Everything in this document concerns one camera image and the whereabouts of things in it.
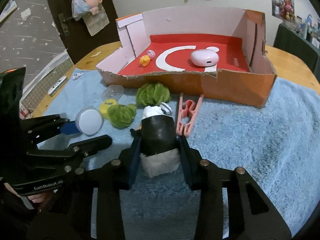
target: yellow duck toy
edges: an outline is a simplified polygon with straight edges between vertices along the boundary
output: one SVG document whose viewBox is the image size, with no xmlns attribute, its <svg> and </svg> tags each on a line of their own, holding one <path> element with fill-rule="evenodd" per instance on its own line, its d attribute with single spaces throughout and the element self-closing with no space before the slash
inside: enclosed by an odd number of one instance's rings
<svg viewBox="0 0 320 240">
<path fill-rule="evenodd" d="M 148 55 L 144 55 L 140 58 L 139 64 L 143 67 L 148 66 L 150 63 L 150 57 Z"/>
</svg>

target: pink clothespin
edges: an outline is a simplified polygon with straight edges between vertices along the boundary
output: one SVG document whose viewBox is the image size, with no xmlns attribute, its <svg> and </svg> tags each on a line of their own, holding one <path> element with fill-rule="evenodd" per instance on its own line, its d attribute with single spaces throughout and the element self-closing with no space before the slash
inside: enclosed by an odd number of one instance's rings
<svg viewBox="0 0 320 240">
<path fill-rule="evenodd" d="M 185 108 L 182 108 L 183 104 L 183 93 L 180 93 L 180 100 L 179 100 L 179 112 L 178 112 L 178 121 L 177 121 L 177 135 L 184 135 L 189 137 L 191 133 L 192 126 L 196 120 L 198 111 L 200 110 L 202 99 L 204 95 L 200 95 L 198 103 L 195 108 L 195 102 L 193 100 L 185 101 Z M 182 123 L 181 120 L 185 117 L 191 118 L 190 122 Z"/>
</svg>

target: red surface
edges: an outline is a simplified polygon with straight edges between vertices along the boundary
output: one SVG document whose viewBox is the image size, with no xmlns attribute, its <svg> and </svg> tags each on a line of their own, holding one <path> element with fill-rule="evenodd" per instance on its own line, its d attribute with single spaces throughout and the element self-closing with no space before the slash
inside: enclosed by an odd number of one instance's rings
<svg viewBox="0 0 320 240">
<path fill-rule="evenodd" d="M 206 49 L 207 47 L 218 47 L 220 51 L 217 69 L 228 69 L 233 71 L 249 72 L 248 64 L 242 52 L 242 39 L 236 37 L 214 35 L 214 34 L 165 34 L 151 35 L 151 44 L 129 65 L 123 68 L 118 74 L 121 75 L 142 75 L 151 72 L 164 72 L 156 66 L 156 58 L 166 51 L 179 46 L 196 46 L 195 50 Z M 156 57 L 149 65 L 142 67 L 139 59 L 146 55 L 147 50 L 153 50 Z M 166 62 L 174 67 L 185 69 L 185 71 L 204 71 L 204 67 L 195 66 L 190 59 L 193 49 L 178 50 L 166 57 Z"/>
</svg>

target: cardboard box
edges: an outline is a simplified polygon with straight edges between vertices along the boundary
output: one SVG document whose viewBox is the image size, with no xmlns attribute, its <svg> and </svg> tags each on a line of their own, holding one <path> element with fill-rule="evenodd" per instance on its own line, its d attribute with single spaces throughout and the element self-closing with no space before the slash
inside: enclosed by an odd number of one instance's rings
<svg viewBox="0 0 320 240">
<path fill-rule="evenodd" d="M 264 13 L 239 8 L 181 6 L 161 8 L 117 19 L 122 48 L 97 65 L 107 85 L 139 88 L 161 82 L 171 93 L 204 94 L 206 98 L 228 100 L 263 107 L 276 79 L 276 71 L 265 57 Z M 143 75 L 118 74 L 140 58 L 151 44 L 150 36 L 205 33 L 242 39 L 242 52 L 249 72 L 218 69 L 214 72 L 152 72 Z"/>
</svg>

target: metal screw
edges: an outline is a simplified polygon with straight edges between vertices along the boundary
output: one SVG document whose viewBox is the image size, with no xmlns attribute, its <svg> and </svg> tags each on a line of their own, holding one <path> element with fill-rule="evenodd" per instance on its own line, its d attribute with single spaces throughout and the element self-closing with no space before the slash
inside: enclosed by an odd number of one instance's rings
<svg viewBox="0 0 320 240">
<path fill-rule="evenodd" d="M 236 168 L 236 172 L 238 172 L 239 174 L 244 174 L 245 173 L 245 169 L 242 167 L 237 167 Z"/>
<path fill-rule="evenodd" d="M 77 175 L 80 175 L 80 174 L 84 173 L 84 168 L 77 168 L 76 171 L 75 171 L 75 173 L 76 173 Z"/>
<path fill-rule="evenodd" d="M 76 153 L 77 151 L 79 151 L 80 150 L 80 148 L 78 147 L 78 146 L 74 146 L 73 147 L 73 151 Z"/>
<path fill-rule="evenodd" d="M 111 165 L 112 166 L 119 166 L 121 164 L 121 161 L 118 159 L 112 160 L 111 161 Z"/>
<path fill-rule="evenodd" d="M 209 166 L 209 164 L 210 164 L 210 162 L 208 160 L 206 160 L 206 159 L 203 159 L 203 160 L 200 161 L 200 165 L 201 166 Z"/>
<path fill-rule="evenodd" d="M 70 172 L 72 170 L 72 167 L 70 165 L 67 165 L 64 167 L 65 172 Z"/>
</svg>

